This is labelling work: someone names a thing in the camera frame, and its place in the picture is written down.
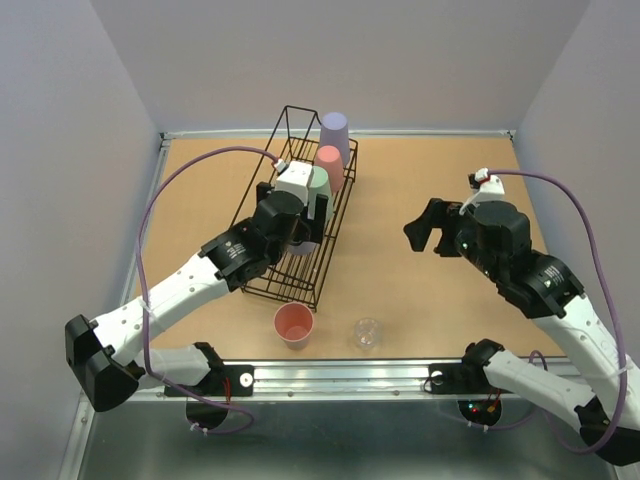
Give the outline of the black wire dish rack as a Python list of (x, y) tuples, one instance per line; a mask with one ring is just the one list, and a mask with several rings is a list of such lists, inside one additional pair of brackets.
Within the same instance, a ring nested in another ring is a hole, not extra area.
[[(313, 109), (283, 107), (264, 149), (286, 162), (311, 165), (320, 145), (321, 117)], [(358, 141), (348, 139), (349, 159), (343, 168), (343, 186), (331, 196), (322, 194), (319, 205), (325, 213), (308, 209), (302, 214), (294, 236), (279, 263), (241, 290), (279, 302), (298, 302), (316, 310), (333, 251), (356, 181)]]

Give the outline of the green cup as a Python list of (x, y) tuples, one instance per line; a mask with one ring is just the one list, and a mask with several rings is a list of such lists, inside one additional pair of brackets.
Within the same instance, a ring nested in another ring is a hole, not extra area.
[(312, 178), (309, 185), (309, 202), (307, 218), (316, 218), (317, 196), (324, 195), (327, 198), (325, 223), (328, 223), (333, 216), (333, 195), (327, 171), (319, 166), (312, 167)]

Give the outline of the small purple cup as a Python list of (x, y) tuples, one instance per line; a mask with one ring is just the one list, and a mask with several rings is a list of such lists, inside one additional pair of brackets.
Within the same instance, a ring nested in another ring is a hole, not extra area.
[(288, 252), (296, 256), (307, 256), (312, 254), (317, 246), (318, 244), (315, 242), (305, 241), (298, 245), (289, 245)]

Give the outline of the pink cup back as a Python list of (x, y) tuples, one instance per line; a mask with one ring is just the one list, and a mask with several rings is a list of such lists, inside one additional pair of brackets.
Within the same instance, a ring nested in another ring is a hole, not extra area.
[(331, 145), (319, 147), (316, 151), (314, 165), (326, 171), (331, 191), (333, 193), (339, 192), (344, 184), (344, 166), (340, 151)]

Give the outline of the pink cup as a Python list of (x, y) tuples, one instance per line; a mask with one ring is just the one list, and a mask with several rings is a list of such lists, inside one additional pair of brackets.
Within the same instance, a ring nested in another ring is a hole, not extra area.
[(326, 171), (331, 191), (333, 193), (339, 192), (344, 184), (344, 166), (340, 151), (331, 145), (319, 147), (316, 151), (314, 165)]
[(289, 349), (302, 350), (309, 344), (314, 314), (306, 305), (290, 302), (276, 311), (273, 323), (277, 335)]

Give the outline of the large purple cup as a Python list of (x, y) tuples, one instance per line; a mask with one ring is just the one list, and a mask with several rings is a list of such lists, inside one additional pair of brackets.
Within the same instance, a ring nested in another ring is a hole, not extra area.
[(333, 146), (347, 167), (350, 161), (350, 142), (347, 117), (340, 112), (329, 112), (321, 119), (320, 146)]

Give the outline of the pink cup front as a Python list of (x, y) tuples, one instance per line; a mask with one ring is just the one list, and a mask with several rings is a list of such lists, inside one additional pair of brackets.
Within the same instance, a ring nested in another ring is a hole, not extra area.
[(302, 350), (309, 344), (314, 314), (306, 305), (290, 302), (276, 311), (273, 323), (277, 335), (289, 349)]

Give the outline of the clear glass cup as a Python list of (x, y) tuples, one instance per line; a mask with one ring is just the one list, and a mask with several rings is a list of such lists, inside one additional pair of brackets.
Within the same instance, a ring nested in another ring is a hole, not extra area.
[(359, 319), (354, 325), (354, 342), (364, 350), (372, 349), (380, 344), (382, 324), (373, 318)]

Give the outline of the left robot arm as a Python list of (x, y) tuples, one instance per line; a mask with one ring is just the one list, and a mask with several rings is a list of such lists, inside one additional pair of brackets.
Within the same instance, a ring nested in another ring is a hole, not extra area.
[(224, 363), (208, 343), (167, 350), (149, 343), (201, 306), (265, 274), (289, 245), (321, 241), (328, 195), (301, 200), (266, 184), (259, 189), (252, 216), (207, 242), (146, 295), (94, 319), (79, 314), (66, 323), (66, 362), (96, 411), (109, 411), (157, 384), (200, 396), (221, 387)]

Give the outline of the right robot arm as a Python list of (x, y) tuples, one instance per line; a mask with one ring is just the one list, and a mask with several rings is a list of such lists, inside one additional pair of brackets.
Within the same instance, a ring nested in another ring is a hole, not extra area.
[(481, 394), (495, 388), (519, 395), (563, 420), (602, 460), (627, 466), (639, 460), (639, 376), (627, 374), (619, 391), (618, 349), (573, 272), (559, 259), (533, 249), (529, 218), (505, 201), (464, 208), (433, 198), (403, 231), (413, 251), (425, 249), (440, 230), (434, 251), (462, 257), (498, 294), (552, 337), (585, 379), (556, 376), (483, 339), (461, 360), (437, 363), (424, 388), (433, 394)]

